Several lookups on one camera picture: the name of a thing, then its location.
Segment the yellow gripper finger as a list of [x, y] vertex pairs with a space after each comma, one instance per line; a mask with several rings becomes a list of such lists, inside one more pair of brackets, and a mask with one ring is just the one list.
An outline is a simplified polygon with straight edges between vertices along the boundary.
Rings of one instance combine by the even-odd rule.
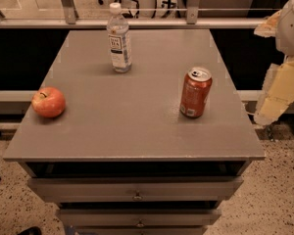
[[259, 96], [254, 121], [270, 125], [277, 121], [294, 102], [294, 58], [282, 65], [271, 64]]
[[263, 23], [255, 28], [254, 34], [261, 37], [275, 37], [280, 14], [281, 11], [277, 11], [267, 17]]

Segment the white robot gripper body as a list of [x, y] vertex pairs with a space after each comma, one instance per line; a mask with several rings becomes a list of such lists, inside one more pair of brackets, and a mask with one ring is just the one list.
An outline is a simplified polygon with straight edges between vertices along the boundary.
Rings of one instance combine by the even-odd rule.
[[289, 0], [281, 10], [275, 44], [278, 51], [294, 57], [294, 0]]

